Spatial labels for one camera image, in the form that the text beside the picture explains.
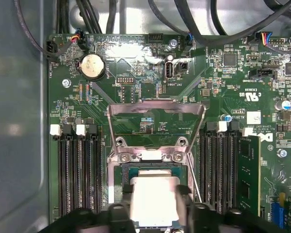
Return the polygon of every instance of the white slot latch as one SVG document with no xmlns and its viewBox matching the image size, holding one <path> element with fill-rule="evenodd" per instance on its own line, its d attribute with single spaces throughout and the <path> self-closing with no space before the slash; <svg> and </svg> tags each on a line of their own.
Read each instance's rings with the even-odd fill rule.
<svg viewBox="0 0 291 233">
<path fill-rule="evenodd" d="M 85 136 L 85 134 L 86 134 L 85 125 L 77 125 L 76 134 L 79 136 Z"/>
<path fill-rule="evenodd" d="M 56 124 L 50 125 L 49 134 L 53 136 L 60 136 L 62 134 L 60 125 Z"/>
<path fill-rule="evenodd" d="M 226 132 L 227 131 L 227 122 L 219 121 L 217 125 L 217 133 Z"/>
</svg>

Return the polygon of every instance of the wire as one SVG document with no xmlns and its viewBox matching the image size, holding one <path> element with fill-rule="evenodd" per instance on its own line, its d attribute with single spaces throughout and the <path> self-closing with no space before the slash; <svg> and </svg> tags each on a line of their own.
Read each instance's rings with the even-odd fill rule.
<svg viewBox="0 0 291 233">
<path fill-rule="evenodd" d="M 109 0 L 109 17 L 107 21 L 106 34 L 113 33 L 115 15 L 116 15 L 116 0 Z"/>
<path fill-rule="evenodd" d="M 46 51 L 45 49 L 43 49 L 34 39 L 34 37 L 32 36 L 32 34 L 30 33 L 28 26 L 26 24 L 26 21 L 24 19 L 23 13 L 21 11 L 21 6 L 20 6 L 20 0 L 14 0 L 14 6 L 16 8 L 16 13 L 17 13 L 17 18 L 18 21 L 24 31 L 24 33 L 26 34 L 26 36 L 28 37 L 28 39 L 30 40 L 30 42 L 32 43 L 32 45 L 39 50 L 41 53 L 43 53 L 45 56 L 49 56 L 49 57 L 59 57 L 60 55 L 64 54 L 67 52 L 68 48 L 71 46 L 72 41 L 68 41 L 67 43 L 65 43 L 61 48 L 59 52 L 49 52 Z"/>
<path fill-rule="evenodd" d="M 273 33 L 269 33 L 268 35 L 267 35 L 267 38 L 266 38 L 266 44 L 268 44 L 269 42 L 270 42 L 270 38 L 271 38 L 271 35 L 272 35 Z"/>
<path fill-rule="evenodd" d="M 282 7 L 282 4 L 279 3 L 277 0 L 264 0 L 264 2 L 274 12 L 276 12 Z M 291 9 L 287 10 L 282 15 L 291 19 Z"/>
<path fill-rule="evenodd" d="M 160 22 L 162 22 L 163 24 L 165 24 L 167 27 L 169 27 L 171 30 L 183 35 L 183 36 L 187 36 L 188 33 L 177 28 L 175 25 L 173 25 L 172 23 L 170 23 L 165 16 L 159 11 L 159 9 L 157 8 L 157 5 L 155 4 L 154 0 L 148 0 L 147 1 L 149 3 L 149 6 L 153 12 L 153 14 L 156 16 L 156 18 L 159 19 Z"/>
<path fill-rule="evenodd" d="M 61 12 L 62 12 L 62 27 L 63 33 L 69 33 L 69 1 L 61 0 Z"/>
<path fill-rule="evenodd" d="M 217 11 L 217 0 L 210 0 L 210 14 L 211 19 L 214 24 L 215 29 L 217 30 L 219 35 L 227 35 L 225 30 L 222 27 L 222 24 L 220 23 L 219 17 L 218 17 L 218 11 Z"/>
<path fill-rule="evenodd" d="M 194 18 L 191 14 L 189 5 L 186 0 L 174 0 L 176 7 L 180 13 L 180 16 L 182 17 L 184 23 L 187 25 L 188 29 L 194 36 L 195 40 L 200 43 L 203 46 L 219 46 L 219 45 L 224 45 L 231 43 L 235 40 L 238 40 L 240 38 L 247 37 L 249 35 L 252 35 L 253 33 L 261 30 L 265 26 L 269 25 L 272 23 L 274 20 L 276 20 L 280 15 L 282 15 L 285 11 L 287 11 L 291 7 L 291 0 L 289 0 L 283 7 L 281 7 L 278 11 L 275 13 L 271 14 L 264 20 L 262 20 L 260 23 L 231 36 L 227 36 L 222 39 L 214 39 L 214 40 L 209 40 L 205 39 L 199 29 L 197 28 Z"/>
<path fill-rule="evenodd" d="M 79 35 L 74 35 L 74 36 L 72 36 L 71 38 L 70 38 L 70 40 L 72 41 L 73 39 L 77 39 L 77 40 L 79 40 L 80 39 L 80 36 Z"/>
<path fill-rule="evenodd" d="M 93 6 L 91 5 L 89 0 L 83 0 L 83 2 L 84 2 L 84 7 L 89 15 L 89 18 L 91 20 L 91 23 L 94 27 L 95 32 L 97 34 L 102 34 L 102 30 L 100 28 L 100 25 L 99 25 L 98 19 L 96 17 L 95 11 L 93 9 Z"/>
<path fill-rule="evenodd" d="M 264 33 L 261 33 L 261 36 L 262 36 L 262 43 L 263 43 L 263 45 L 265 46 L 266 43 L 265 43 L 265 35 L 264 35 Z"/>
<path fill-rule="evenodd" d="M 85 7 L 83 5 L 83 1 L 82 0 L 76 0 L 76 2 L 77 2 L 77 5 L 78 5 L 80 13 L 81 13 L 81 16 L 82 16 L 82 18 L 84 20 L 84 23 L 85 23 L 85 26 L 86 26 L 88 32 L 90 34 L 94 34 L 95 31 L 94 31 L 94 28 L 92 27 L 92 23 L 91 23 L 91 20 L 90 20 L 90 18 L 88 16 L 87 12 L 86 12 L 86 9 L 85 9 Z"/>
<path fill-rule="evenodd" d="M 62 0 L 56 0 L 56 33 L 62 33 Z"/>
</svg>

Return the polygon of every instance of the ram slot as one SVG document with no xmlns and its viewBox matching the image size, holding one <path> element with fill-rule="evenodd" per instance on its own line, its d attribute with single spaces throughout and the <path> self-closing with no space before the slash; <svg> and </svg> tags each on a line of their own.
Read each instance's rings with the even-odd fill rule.
<svg viewBox="0 0 291 233">
<path fill-rule="evenodd" d="M 229 210 L 232 208 L 232 187 L 233 187 L 233 138 L 230 136 L 230 133 L 228 133 L 226 137 L 226 157 L 225 157 L 225 192 L 226 192 L 226 202 L 225 202 L 225 208 L 226 210 Z"/>
<path fill-rule="evenodd" d="M 59 217 L 67 213 L 67 192 L 66 192 L 66 169 L 65 169 L 65 141 L 58 140 L 58 204 L 59 204 Z"/>
<path fill-rule="evenodd" d="M 228 196 L 229 190 L 227 188 L 227 181 L 230 177 L 230 170 L 227 164 L 227 157 L 228 157 L 228 145 L 227 145 L 227 137 L 225 134 L 221 136 L 221 144 L 222 144 L 222 157 L 221 157 L 221 202 L 222 202 L 222 211 L 221 213 L 225 213 L 228 210 Z"/>
<path fill-rule="evenodd" d="M 206 151 L 207 151 L 207 144 L 206 144 L 206 137 L 200 137 L 200 145 L 199 145 L 199 186 L 200 186 L 200 195 L 202 198 L 202 202 L 207 202 L 207 189 L 206 189 L 206 182 L 205 177 L 207 176 L 207 164 L 206 164 Z"/>
<path fill-rule="evenodd" d="M 65 160 L 66 160 L 66 190 L 67 190 L 67 212 L 74 209 L 74 169 L 73 169 L 73 140 L 65 140 Z"/>
<path fill-rule="evenodd" d="M 218 134 L 216 137 L 217 141 L 217 150 L 215 153 L 215 160 L 216 160 L 216 210 L 219 213 L 222 213 L 222 154 L 223 154 L 223 143 L 222 143 L 222 134 Z"/>
<path fill-rule="evenodd" d="M 94 195 L 92 196 L 92 210 L 95 214 L 100 213 L 101 211 L 101 189 L 102 189 L 102 161 L 101 161 L 101 149 L 100 149 L 100 142 L 97 136 L 92 138 L 93 143 L 93 159 L 92 159 L 92 170 L 93 170 L 93 187 Z"/>
<path fill-rule="evenodd" d="M 212 137 L 208 133 L 204 134 L 200 140 L 200 157 L 199 157 L 199 181 L 200 192 L 203 202 L 210 201 L 210 183 L 211 183 L 211 142 Z"/>
<path fill-rule="evenodd" d="M 79 138 L 78 140 L 78 207 L 83 207 L 83 174 L 84 171 L 84 155 L 85 155 L 86 144 L 83 138 Z"/>
<path fill-rule="evenodd" d="M 239 150 L 239 134 L 230 133 L 229 137 L 229 150 L 230 150 L 230 159 L 231 159 L 231 206 L 234 208 L 237 205 L 236 202 L 236 188 L 237 188 L 237 163 L 238 163 L 238 150 Z"/>
<path fill-rule="evenodd" d="M 217 138 L 215 136 L 212 137 L 212 144 L 211 144 L 211 150 L 212 150 L 212 157 L 211 157 L 211 199 L 210 204 L 217 209 L 217 192 L 216 192 L 216 186 L 217 186 Z"/>
<path fill-rule="evenodd" d="M 91 164 L 91 150 L 92 143 L 89 139 L 86 139 L 85 142 L 85 151 L 82 158 L 82 206 L 83 208 L 91 208 L 90 201 L 90 190 L 91 190 L 91 173 L 90 173 L 90 164 Z"/>
</svg>

